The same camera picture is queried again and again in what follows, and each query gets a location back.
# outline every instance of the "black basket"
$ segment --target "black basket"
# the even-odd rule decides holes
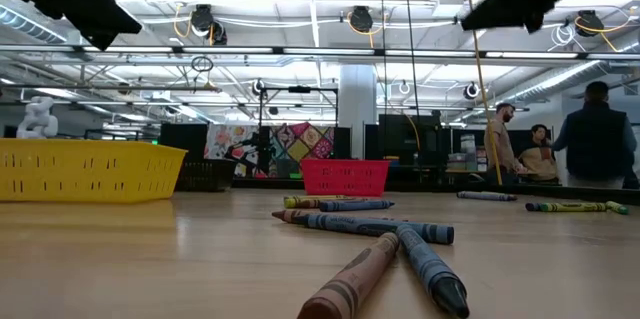
[[[236,162],[225,159],[185,160],[176,191],[221,192],[231,187]]]

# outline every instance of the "hair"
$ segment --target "hair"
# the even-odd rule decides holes
[[[546,127],[546,126],[544,126],[544,124],[536,124],[536,125],[534,125],[534,126],[532,126],[532,127],[531,127],[531,132],[532,132],[532,133],[535,133],[535,132],[537,132],[537,131],[538,131],[538,129],[540,129],[540,128],[544,129],[544,131],[545,131],[545,132],[549,131],[549,129],[547,129],[547,127]]]
[[[587,85],[584,94],[587,100],[604,101],[609,95],[609,86],[605,82],[593,82]]]
[[[511,105],[509,103],[500,103],[500,104],[498,104],[498,106],[496,106],[496,113],[499,113],[500,110],[502,110],[504,108],[511,108],[513,110],[516,109],[516,107],[514,107],[513,105]]]

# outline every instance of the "person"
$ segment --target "person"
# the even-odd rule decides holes
[[[567,149],[569,186],[622,189],[637,147],[631,123],[609,108],[606,83],[589,84],[584,99],[583,108],[565,119],[553,150]]]
[[[487,181],[491,184],[498,183],[497,167],[493,154],[493,145],[490,135],[493,135],[496,145],[496,153],[500,167],[502,184],[510,185],[518,181],[517,173],[526,169],[516,160],[511,148],[511,140],[507,132],[506,123],[513,119],[515,107],[508,103],[500,103],[496,107],[496,116],[488,124],[484,132],[484,147],[487,150],[489,166],[487,170]]]
[[[529,179],[536,183],[558,183],[556,159],[547,139],[547,127],[536,124],[531,127],[531,141],[523,147],[518,159],[522,160],[528,171],[535,173]]]

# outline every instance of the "black monitor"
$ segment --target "black monitor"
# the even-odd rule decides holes
[[[399,157],[400,165],[416,164],[417,131],[417,136],[420,138],[420,164],[428,167],[437,167],[441,164],[442,126],[439,116],[421,115],[418,119],[417,116],[381,114],[379,123],[378,145],[382,157]]]

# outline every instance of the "wooden table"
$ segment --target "wooden table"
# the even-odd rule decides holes
[[[0,204],[0,318],[295,318],[374,239],[284,224],[279,191],[133,206]],[[453,224],[434,245],[471,318],[637,318],[640,216],[529,213],[452,194],[387,194],[359,212]],[[445,318],[402,250],[358,318]]]

